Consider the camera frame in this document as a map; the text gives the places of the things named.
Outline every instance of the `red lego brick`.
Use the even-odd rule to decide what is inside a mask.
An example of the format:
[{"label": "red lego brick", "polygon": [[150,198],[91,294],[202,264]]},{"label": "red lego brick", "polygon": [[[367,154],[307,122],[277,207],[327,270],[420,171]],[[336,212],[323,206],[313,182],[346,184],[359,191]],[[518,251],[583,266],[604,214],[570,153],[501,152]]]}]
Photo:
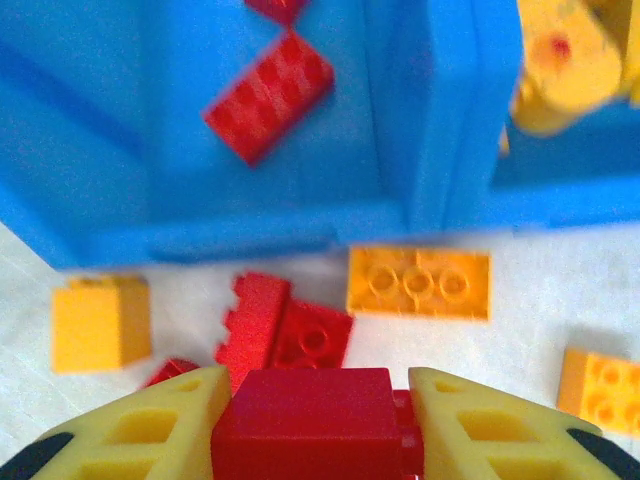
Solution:
[{"label": "red lego brick", "polygon": [[307,2],[306,0],[244,0],[244,3],[273,21],[289,26]]},{"label": "red lego brick", "polygon": [[211,436],[216,480],[401,480],[386,369],[252,371]]},{"label": "red lego brick", "polygon": [[169,380],[170,378],[177,377],[178,375],[182,375],[183,373],[187,373],[198,368],[200,368],[200,365],[197,365],[190,360],[175,357],[170,358],[156,373],[153,374],[142,388],[150,387],[156,383],[164,382],[165,380]]},{"label": "red lego brick", "polygon": [[331,308],[291,299],[275,342],[271,367],[339,368],[353,318]]},{"label": "red lego brick", "polygon": [[218,346],[216,362],[226,365],[235,392],[249,371],[266,368],[273,339],[291,294],[291,283],[271,275],[249,272],[236,278],[238,306],[225,319],[226,344]]},{"label": "red lego brick", "polygon": [[332,86],[333,68],[293,31],[204,114],[249,166]]}]

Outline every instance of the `yellow lego brick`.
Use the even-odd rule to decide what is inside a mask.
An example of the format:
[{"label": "yellow lego brick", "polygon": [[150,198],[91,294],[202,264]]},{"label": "yellow lego brick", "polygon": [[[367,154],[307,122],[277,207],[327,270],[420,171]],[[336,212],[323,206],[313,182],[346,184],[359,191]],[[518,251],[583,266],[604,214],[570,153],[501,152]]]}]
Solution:
[{"label": "yellow lego brick", "polygon": [[121,368],[151,354],[149,286],[144,279],[71,279],[53,294],[53,370]]},{"label": "yellow lego brick", "polygon": [[567,429],[590,423],[431,368],[409,369],[430,480],[616,480]]},{"label": "yellow lego brick", "polygon": [[347,311],[489,319],[488,255],[411,247],[352,248]]},{"label": "yellow lego brick", "polygon": [[640,1],[608,2],[599,10],[598,17],[620,48],[623,58],[621,91],[626,94],[640,82]]},{"label": "yellow lego brick", "polygon": [[211,480],[211,432],[231,399],[224,367],[194,370],[63,423],[71,442],[33,480]]},{"label": "yellow lego brick", "polygon": [[640,436],[640,364],[567,348],[557,407],[606,430]]},{"label": "yellow lego brick", "polygon": [[618,92],[615,42],[579,0],[519,0],[524,76],[514,123],[536,136],[567,128]]}]

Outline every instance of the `orange lego brick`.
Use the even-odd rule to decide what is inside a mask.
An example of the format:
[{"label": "orange lego brick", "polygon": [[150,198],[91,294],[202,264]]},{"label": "orange lego brick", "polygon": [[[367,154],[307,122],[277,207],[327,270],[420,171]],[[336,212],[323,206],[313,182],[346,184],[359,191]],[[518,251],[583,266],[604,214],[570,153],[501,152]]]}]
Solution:
[{"label": "orange lego brick", "polygon": [[557,407],[603,429],[640,436],[640,364],[567,348]]},{"label": "orange lego brick", "polygon": [[349,313],[489,320],[488,255],[412,247],[352,248]]},{"label": "orange lego brick", "polygon": [[53,370],[114,370],[151,355],[149,287],[143,278],[79,278],[53,294]]}]

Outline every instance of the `white surface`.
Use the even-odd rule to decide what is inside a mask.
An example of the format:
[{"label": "white surface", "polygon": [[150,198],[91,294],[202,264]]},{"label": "white surface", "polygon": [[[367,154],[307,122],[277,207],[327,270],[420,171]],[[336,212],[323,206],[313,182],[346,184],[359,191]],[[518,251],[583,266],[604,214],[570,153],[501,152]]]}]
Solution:
[{"label": "white surface", "polygon": [[[346,366],[384,366],[396,388],[410,366],[431,366],[553,406],[569,343],[640,361],[640,226],[512,237],[449,246],[493,255],[493,321],[358,317]],[[210,364],[226,335],[229,286],[245,264],[158,268],[152,288],[155,358],[123,372],[56,376],[49,370],[53,272],[0,226],[0,464],[50,427],[133,391],[170,355]],[[338,308],[344,256],[253,264],[294,281],[296,295]],[[640,441],[610,436],[636,458]]]}]

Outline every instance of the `toy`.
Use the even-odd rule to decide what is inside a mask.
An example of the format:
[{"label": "toy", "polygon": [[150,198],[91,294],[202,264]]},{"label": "toy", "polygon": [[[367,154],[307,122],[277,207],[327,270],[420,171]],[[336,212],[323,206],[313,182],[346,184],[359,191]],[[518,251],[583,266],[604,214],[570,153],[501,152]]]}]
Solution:
[{"label": "toy", "polygon": [[165,380],[177,377],[178,375],[182,375],[183,373],[197,370],[198,368],[200,368],[200,365],[197,365],[190,360],[175,357],[170,358],[156,373],[153,374],[153,376],[147,381],[147,383],[143,385],[142,388],[150,387],[151,385],[164,382]]},{"label": "toy", "polygon": [[519,0],[518,9],[525,58],[511,116],[529,134],[554,135],[614,97],[620,52],[579,0]]},{"label": "toy", "polygon": [[598,9],[598,19],[613,36],[622,54],[620,90],[640,105],[640,2],[617,0]]},{"label": "toy", "polygon": [[235,392],[259,368],[337,368],[342,365],[353,319],[291,296],[291,283],[248,272],[234,285],[239,302],[225,325],[229,340],[214,358],[227,366]]},{"label": "toy", "polygon": [[0,478],[640,478],[588,422],[429,368],[409,383],[392,392],[385,369],[259,370],[230,399],[224,369],[200,369],[50,430]]},{"label": "toy", "polygon": [[489,319],[489,256],[413,247],[352,248],[347,311]]},{"label": "toy", "polygon": [[333,68],[292,30],[205,113],[249,166],[333,85]]},{"label": "toy", "polygon": [[306,0],[244,0],[254,10],[288,26],[296,19]]},{"label": "toy", "polygon": [[584,420],[430,368],[409,369],[409,385],[427,479],[639,478],[640,465],[620,449],[628,460],[611,471],[574,441],[608,443]]},{"label": "toy", "polygon": [[[172,378],[50,430],[72,435],[34,480],[211,479],[209,439],[231,398],[221,367]],[[2,479],[20,479],[19,465]]]},{"label": "toy", "polygon": [[273,339],[291,295],[291,283],[248,272],[235,279],[233,291],[238,296],[238,306],[227,313],[224,324],[229,338],[217,347],[214,359],[229,369],[235,392],[250,370],[268,366]]},{"label": "toy", "polygon": [[[407,447],[421,468],[421,441]],[[214,428],[211,452],[216,480],[401,480],[421,473],[403,468],[386,369],[253,371]]]},{"label": "toy", "polygon": [[604,429],[640,437],[640,365],[567,348],[557,407]]},{"label": "toy", "polygon": [[53,293],[53,370],[121,368],[151,354],[149,287],[135,276],[73,278]]}]

